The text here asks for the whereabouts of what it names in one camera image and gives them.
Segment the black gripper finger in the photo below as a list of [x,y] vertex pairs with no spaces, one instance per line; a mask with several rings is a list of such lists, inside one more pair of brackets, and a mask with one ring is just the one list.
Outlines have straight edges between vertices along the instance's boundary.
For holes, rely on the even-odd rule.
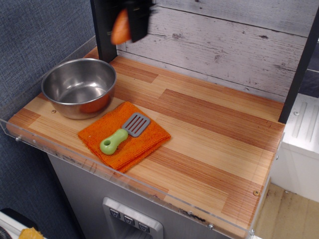
[[152,0],[128,0],[125,2],[133,43],[147,36],[151,8],[154,5]]

